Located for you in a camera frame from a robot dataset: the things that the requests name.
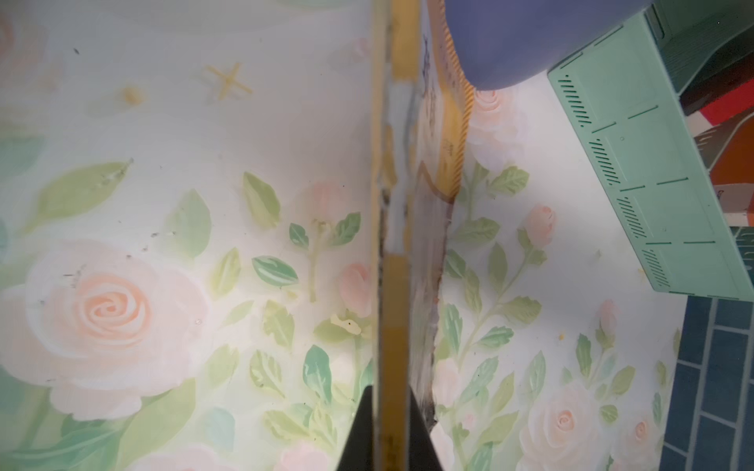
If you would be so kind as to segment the floral table mat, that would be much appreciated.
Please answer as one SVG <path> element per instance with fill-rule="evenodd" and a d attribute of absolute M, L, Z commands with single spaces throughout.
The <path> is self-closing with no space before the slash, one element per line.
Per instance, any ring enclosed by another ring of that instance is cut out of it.
<path fill-rule="evenodd" d="M 1 5 L 1 466 L 332 470 L 372 381 L 371 5 Z M 681 470 L 652 290 L 538 75 L 473 97 L 447 470 Z"/>

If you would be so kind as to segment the purple trash bin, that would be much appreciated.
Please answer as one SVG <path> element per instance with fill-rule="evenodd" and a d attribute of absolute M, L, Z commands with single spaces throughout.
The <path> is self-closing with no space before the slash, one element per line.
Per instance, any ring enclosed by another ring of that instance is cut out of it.
<path fill-rule="evenodd" d="M 445 3 L 461 69 L 483 91 L 509 88 L 551 69 L 648 5 L 644 0 Z"/>

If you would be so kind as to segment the green file organizer rack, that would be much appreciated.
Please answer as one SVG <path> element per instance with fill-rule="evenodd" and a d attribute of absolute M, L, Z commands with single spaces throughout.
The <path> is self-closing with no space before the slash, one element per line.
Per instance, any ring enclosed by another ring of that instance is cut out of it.
<path fill-rule="evenodd" d="M 751 28 L 753 12 L 719 8 L 678 35 L 663 17 L 659 8 L 631 16 L 548 78 L 653 289 L 749 301 L 751 276 L 681 92 L 715 51 Z"/>

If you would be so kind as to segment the red folder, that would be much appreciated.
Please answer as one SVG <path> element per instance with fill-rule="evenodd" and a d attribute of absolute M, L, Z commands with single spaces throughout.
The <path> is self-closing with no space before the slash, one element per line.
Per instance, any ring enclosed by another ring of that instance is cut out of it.
<path fill-rule="evenodd" d="M 745 82 L 734 90 L 722 95 L 685 118 L 691 135 L 699 135 L 712 127 L 721 125 L 728 119 L 753 107 L 753 80 Z"/>

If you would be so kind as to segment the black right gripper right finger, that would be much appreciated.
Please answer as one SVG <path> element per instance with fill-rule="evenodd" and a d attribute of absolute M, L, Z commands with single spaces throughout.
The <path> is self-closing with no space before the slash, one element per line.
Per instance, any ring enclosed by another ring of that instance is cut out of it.
<path fill-rule="evenodd" d="M 410 392 L 410 438 L 408 439 L 409 471 L 442 471 L 430 433 L 423 421 L 413 392 Z"/>

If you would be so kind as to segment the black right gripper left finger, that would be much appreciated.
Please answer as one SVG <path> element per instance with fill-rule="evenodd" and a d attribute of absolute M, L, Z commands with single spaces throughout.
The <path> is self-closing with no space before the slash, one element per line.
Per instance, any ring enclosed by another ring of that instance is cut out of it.
<path fill-rule="evenodd" d="M 367 386 L 359 401 L 337 471 L 373 471 L 373 386 Z"/>

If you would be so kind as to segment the English textbook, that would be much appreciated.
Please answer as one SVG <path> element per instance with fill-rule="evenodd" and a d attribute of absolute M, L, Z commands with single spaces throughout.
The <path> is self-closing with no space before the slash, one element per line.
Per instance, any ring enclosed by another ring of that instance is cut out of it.
<path fill-rule="evenodd" d="M 461 188 L 473 89 L 442 1 L 373 5 L 373 462 L 408 470 L 435 419 L 439 288 Z"/>

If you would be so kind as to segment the orange folder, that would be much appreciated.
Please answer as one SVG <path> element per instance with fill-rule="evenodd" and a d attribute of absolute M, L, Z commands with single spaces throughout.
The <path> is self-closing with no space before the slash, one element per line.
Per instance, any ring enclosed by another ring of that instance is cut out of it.
<path fill-rule="evenodd" d="M 731 227 L 753 227 L 753 120 L 701 133 L 697 148 Z"/>

